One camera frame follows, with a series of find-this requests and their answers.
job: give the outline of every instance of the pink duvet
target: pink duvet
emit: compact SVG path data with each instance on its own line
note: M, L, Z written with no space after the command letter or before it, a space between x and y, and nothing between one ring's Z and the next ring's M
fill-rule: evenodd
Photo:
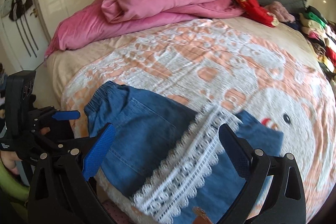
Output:
M169 23L242 13L232 0L95 0L58 25L45 56Z

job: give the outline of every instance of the white lace trim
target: white lace trim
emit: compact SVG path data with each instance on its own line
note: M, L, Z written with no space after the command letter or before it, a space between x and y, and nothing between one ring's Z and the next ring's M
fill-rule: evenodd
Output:
M196 196L196 189L204 186L204 177L211 175L211 166L218 163L217 154L224 152L218 137L223 123L235 132L241 121L221 106L208 103L167 159L135 193L133 205L159 223L172 224L173 217L188 206L188 199Z

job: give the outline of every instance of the pink fluffy garment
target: pink fluffy garment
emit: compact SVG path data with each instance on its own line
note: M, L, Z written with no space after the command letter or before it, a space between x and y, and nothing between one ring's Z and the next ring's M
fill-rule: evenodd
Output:
M275 14L280 22L295 21L295 17L291 15L279 1L273 1L270 5L267 5L264 8L272 14Z

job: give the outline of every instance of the silver bolt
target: silver bolt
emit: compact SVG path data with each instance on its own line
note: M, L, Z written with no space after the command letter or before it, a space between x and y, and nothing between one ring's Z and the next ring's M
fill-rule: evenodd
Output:
M287 153L287 154L286 154L286 157L287 157L289 160L293 160L293 159L294 159L294 155L291 154L291 153Z
M254 150L254 153L258 156L262 156L264 154L264 151L262 151L261 149L256 149Z
M40 156L40 159L44 160L47 156L48 156L47 153L42 153L41 156Z
M71 150L70 154L73 156L76 156L79 153L79 149L78 148L74 148L73 150Z

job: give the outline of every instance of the red and white bear nose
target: red and white bear nose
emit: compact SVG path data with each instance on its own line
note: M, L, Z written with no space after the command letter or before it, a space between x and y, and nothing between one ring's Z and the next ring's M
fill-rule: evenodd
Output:
M261 120L261 124L264 125L264 126L266 126L266 127L268 127L268 128L270 128L270 129L274 129L274 130L278 130L279 129L278 125L274 121L272 121L271 118L263 118Z

